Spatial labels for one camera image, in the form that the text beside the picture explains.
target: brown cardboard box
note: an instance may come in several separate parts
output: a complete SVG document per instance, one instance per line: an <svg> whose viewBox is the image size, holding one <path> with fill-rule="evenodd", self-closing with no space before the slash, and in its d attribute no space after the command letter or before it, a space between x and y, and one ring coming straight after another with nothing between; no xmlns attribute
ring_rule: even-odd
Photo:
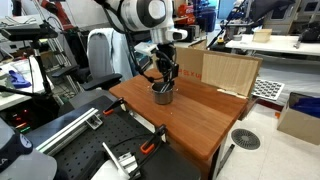
<svg viewBox="0 0 320 180"><path fill-rule="evenodd" d="M180 77L202 81L246 97L251 93L261 65L261 59L194 49L194 47L177 47L176 49Z"/></svg>
<svg viewBox="0 0 320 180"><path fill-rule="evenodd" d="M291 109L302 97L301 94L291 93L285 107L283 107L278 123L278 130L286 134L307 141L320 144L320 119Z"/></svg>

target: floor drain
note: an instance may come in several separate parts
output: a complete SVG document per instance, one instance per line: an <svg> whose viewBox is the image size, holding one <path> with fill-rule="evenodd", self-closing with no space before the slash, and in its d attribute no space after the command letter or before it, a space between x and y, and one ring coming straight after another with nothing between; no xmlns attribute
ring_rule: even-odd
<svg viewBox="0 0 320 180"><path fill-rule="evenodd" d="M244 149L255 150L260 147L259 138L245 129L236 129L232 131L231 138L238 146Z"/></svg>

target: wooden tabletop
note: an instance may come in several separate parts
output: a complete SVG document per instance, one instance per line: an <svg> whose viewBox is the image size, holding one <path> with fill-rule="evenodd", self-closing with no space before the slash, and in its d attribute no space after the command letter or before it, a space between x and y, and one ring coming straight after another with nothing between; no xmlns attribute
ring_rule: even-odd
<svg viewBox="0 0 320 180"><path fill-rule="evenodd" d="M156 70L146 74L160 76ZM124 97L132 110L155 126L165 124L173 140L199 159L208 160L245 109L247 100L181 77L175 83L177 91L168 105L153 101L151 84L140 75L111 88L110 92Z"/></svg>

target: metal cup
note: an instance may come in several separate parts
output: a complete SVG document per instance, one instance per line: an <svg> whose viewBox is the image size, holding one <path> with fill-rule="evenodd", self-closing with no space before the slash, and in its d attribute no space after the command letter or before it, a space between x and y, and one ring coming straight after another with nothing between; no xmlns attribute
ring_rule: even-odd
<svg viewBox="0 0 320 180"><path fill-rule="evenodd" d="M165 82L154 83L151 87L154 96L154 102L160 105L170 104L173 99L172 88L172 85L168 85L168 83Z"/></svg>

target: white tile floor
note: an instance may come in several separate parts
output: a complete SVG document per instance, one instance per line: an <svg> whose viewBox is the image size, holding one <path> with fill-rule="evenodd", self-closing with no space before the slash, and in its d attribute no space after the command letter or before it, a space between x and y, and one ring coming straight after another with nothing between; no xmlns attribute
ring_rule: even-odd
<svg viewBox="0 0 320 180"><path fill-rule="evenodd" d="M318 180L320 179L320 146L277 131L275 110L255 105L243 121L232 130L243 128L255 133L261 142L257 150L235 146L218 176L218 180ZM224 151L235 144L229 133Z"/></svg>

